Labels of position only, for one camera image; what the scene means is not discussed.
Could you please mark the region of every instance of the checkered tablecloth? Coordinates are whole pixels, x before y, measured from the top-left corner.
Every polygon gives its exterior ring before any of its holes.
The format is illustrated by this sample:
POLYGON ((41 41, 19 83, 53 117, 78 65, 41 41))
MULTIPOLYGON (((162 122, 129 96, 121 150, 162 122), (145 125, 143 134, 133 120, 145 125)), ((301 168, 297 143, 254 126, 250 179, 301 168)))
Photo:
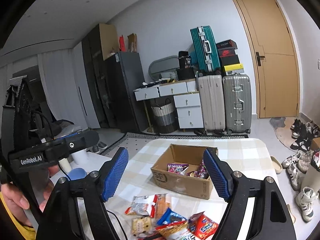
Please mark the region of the checkered tablecloth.
MULTIPOLYGON (((127 216, 124 214, 124 211, 131 205, 133 196, 170 193, 172 195, 172 210, 186 218, 194 213, 205 211, 206 216, 219 223, 223 216, 227 203, 218 197, 215 188, 212 190, 210 199, 203 200, 166 190, 154 183, 150 168, 170 144, 217 147, 220 160, 226 161, 234 171, 241 171, 246 177, 253 179, 264 179, 266 176, 271 176, 278 183, 267 147, 259 139, 157 139, 150 141, 129 160, 115 196, 110 198, 105 204, 107 210, 114 212, 120 219, 128 239, 136 239, 131 235, 131 220, 137 216, 127 216)), ((253 204, 254 198, 249 199, 238 239, 246 238, 253 204)), ((79 210, 82 216, 84 233, 89 239, 93 239, 85 215, 84 205, 81 202, 79 203, 79 210)), ((111 214, 110 218, 120 239, 124 239, 124 235, 116 219, 111 214)))

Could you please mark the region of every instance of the metal screw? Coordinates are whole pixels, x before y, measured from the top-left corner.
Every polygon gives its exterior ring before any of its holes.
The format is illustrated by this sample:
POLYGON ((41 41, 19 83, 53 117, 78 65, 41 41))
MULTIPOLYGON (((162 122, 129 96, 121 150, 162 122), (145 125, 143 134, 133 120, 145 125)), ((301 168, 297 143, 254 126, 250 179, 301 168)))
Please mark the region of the metal screw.
POLYGON ((95 177, 97 177, 98 175, 99 175, 99 172, 98 172, 98 171, 91 171, 91 172, 90 172, 90 177, 95 178, 95 177))
POLYGON ((65 183, 66 180, 67 180, 66 177, 61 177, 60 179, 58 179, 58 182, 62 184, 62 183, 65 183))
POLYGON ((242 173, 239 172, 239 171, 234 171, 234 172, 233 172, 233 175, 234 175, 235 177, 237 177, 237 178, 240 178, 240 177, 242 176, 242 173))
POLYGON ((275 180, 272 178, 272 177, 267 177, 267 182, 269 182, 269 183, 272 183, 272 182, 274 182, 275 180))

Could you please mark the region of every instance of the white cylinder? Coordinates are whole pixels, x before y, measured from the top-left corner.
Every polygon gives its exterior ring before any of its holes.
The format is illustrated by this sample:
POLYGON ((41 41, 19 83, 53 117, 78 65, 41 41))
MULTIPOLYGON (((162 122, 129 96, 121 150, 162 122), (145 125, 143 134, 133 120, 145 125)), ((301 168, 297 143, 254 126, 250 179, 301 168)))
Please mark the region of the white cylinder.
POLYGON ((77 165, 86 164, 89 160, 88 153, 85 149, 75 153, 71 153, 71 155, 77 165))
POLYGON ((320 172, 317 171, 311 164, 302 181, 301 190, 304 187, 311 187, 314 192, 320 190, 320 172))
POLYGON ((65 173, 69 173, 72 170, 70 163, 66 158, 60 160, 59 163, 65 173))

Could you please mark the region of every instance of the blue bowl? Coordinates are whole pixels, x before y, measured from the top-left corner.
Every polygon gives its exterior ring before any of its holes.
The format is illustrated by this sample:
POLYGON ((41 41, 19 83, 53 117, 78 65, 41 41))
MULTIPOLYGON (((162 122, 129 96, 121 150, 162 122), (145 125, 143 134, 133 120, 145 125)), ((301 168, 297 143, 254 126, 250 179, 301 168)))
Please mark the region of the blue bowl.
POLYGON ((83 168, 74 168, 68 173, 71 180, 83 179, 87 176, 87 172, 83 168))

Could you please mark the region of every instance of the finger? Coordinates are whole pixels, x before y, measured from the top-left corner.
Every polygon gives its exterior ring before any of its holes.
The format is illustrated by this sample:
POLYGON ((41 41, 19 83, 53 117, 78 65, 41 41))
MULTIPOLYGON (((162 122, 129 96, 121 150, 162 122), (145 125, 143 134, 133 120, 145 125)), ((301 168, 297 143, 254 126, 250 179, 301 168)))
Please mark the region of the finger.
POLYGON ((48 180, 48 184, 47 184, 47 186, 45 187, 44 192, 43 192, 43 197, 44 197, 45 200, 48 200, 48 199, 49 199, 50 194, 51 194, 53 188, 54 188, 54 184, 53 184, 52 181, 49 179, 49 180, 48 180))
POLYGON ((52 177, 54 174, 56 174, 59 171, 58 165, 54 165, 52 167, 48 168, 49 170, 49 176, 52 177))
POLYGON ((10 183, 1 185, 1 192, 9 200, 15 202, 19 207, 23 209, 29 209, 30 205, 26 197, 22 192, 15 186, 10 183))
POLYGON ((44 211, 44 208, 45 208, 45 205, 47 204, 47 201, 48 201, 48 200, 44 200, 44 201, 39 205, 39 208, 40 208, 41 212, 44 211))

